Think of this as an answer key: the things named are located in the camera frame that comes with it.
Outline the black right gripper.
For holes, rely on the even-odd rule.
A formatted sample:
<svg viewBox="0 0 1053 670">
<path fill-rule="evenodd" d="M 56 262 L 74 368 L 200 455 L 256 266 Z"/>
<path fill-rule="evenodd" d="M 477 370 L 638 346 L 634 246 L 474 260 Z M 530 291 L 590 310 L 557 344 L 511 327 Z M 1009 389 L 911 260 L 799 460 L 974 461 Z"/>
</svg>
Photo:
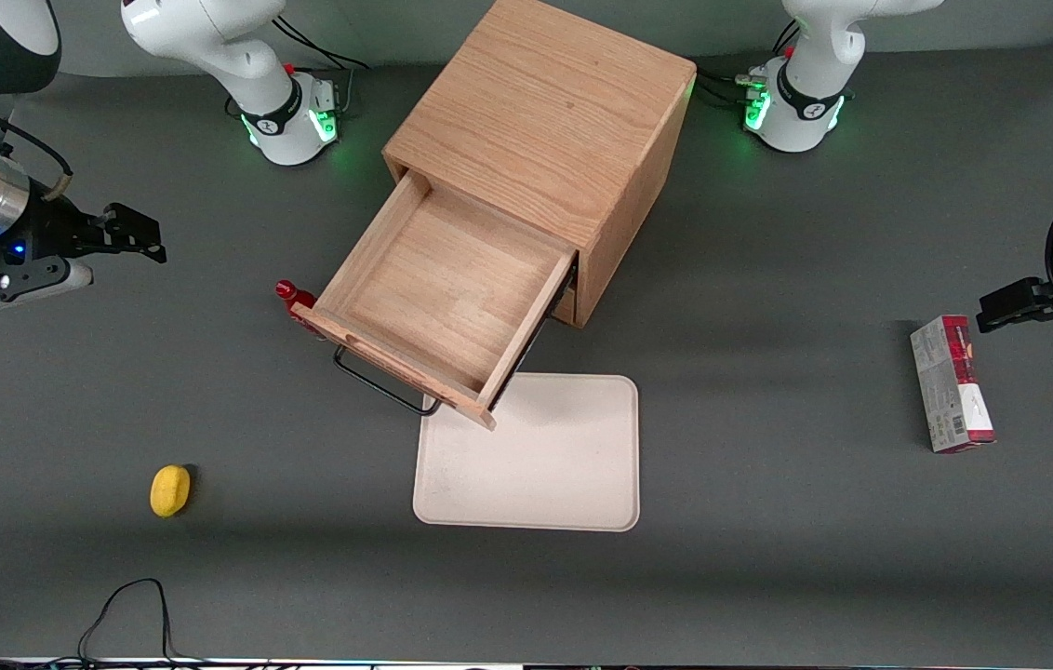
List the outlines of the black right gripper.
<svg viewBox="0 0 1053 670">
<path fill-rule="evenodd" d="M 122 203 L 111 203 L 98 215 L 87 215 L 69 200 L 29 200 L 9 229 L 9 264 L 60 256 L 79 259 L 102 253 L 136 253 L 156 263 L 167 262 L 158 242 L 110 234 L 158 234 L 158 221 Z"/>
</svg>

